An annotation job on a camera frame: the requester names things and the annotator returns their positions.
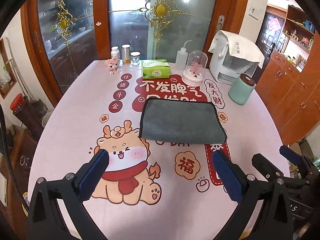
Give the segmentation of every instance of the gray microfiber towel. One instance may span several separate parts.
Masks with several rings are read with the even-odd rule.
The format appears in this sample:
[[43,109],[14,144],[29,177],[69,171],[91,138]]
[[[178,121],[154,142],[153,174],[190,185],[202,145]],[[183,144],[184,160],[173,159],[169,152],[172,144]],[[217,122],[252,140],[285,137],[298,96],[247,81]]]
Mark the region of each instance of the gray microfiber towel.
[[222,144],[227,135],[211,102],[148,98],[139,138],[160,142]]

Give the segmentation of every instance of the white towel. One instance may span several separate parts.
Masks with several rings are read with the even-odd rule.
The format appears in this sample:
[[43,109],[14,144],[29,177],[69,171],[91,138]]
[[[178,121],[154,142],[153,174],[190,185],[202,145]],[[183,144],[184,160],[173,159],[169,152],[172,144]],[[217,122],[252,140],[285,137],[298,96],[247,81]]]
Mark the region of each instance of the white towel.
[[217,39],[220,35],[225,35],[228,39],[228,42],[222,48],[222,50],[228,45],[230,56],[246,59],[251,62],[259,62],[258,66],[262,69],[264,55],[259,50],[257,45],[252,41],[249,41],[245,37],[242,37],[235,33],[218,31],[212,40],[211,46],[208,50],[209,52],[214,52]]

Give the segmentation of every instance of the screw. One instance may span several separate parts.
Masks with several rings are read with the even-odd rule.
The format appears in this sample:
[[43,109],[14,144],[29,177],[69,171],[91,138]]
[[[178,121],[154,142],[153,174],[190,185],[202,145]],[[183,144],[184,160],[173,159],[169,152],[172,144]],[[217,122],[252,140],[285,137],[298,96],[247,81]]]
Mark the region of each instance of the screw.
[[40,177],[39,179],[37,179],[37,183],[38,183],[38,184],[40,184],[40,183],[42,183],[42,182],[44,182],[44,177]]
[[254,181],[256,179],[256,177],[253,174],[248,174],[247,179],[250,181]]
[[70,172],[70,173],[68,173],[68,174],[66,175],[66,179],[67,179],[67,180],[73,179],[74,176],[75,176],[75,174],[72,173],[72,172]]
[[280,179],[280,178],[277,179],[277,182],[278,182],[280,185],[282,185],[282,184],[284,183],[283,179]]

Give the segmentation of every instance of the blue gripper pad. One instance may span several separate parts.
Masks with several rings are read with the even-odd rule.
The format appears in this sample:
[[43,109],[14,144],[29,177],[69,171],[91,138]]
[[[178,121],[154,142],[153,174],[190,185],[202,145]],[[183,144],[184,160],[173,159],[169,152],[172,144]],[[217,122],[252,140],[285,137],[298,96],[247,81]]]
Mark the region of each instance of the blue gripper pad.
[[293,165],[300,165],[302,162],[301,156],[295,153],[293,150],[287,146],[282,145],[279,149],[280,154],[289,160]]
[[243,187],[242,183],[239,181],[230,167],[234,164],[221,150],[213,152],[212,163],[230,199],[239,204],[243,198]]
[[82,165],[76,174],[82,177],[77,186],[79,201],[83,202],[91,197],[108,165],[109,153],[103,149],[100,149],[90,162]]

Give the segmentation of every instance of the red scarf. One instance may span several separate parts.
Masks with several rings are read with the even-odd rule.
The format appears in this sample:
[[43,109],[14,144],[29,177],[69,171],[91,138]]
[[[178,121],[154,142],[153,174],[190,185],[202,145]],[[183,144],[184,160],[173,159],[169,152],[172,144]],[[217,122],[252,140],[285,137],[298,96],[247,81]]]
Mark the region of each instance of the red scarf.
[[140,174],[148,166],[147,161],[142,161],[137,165],[119,171],[105,171],[102,178],[109,181],[118,181],[118,189],[121,194],[128,195],[139,186],[139,182],[134,176]]

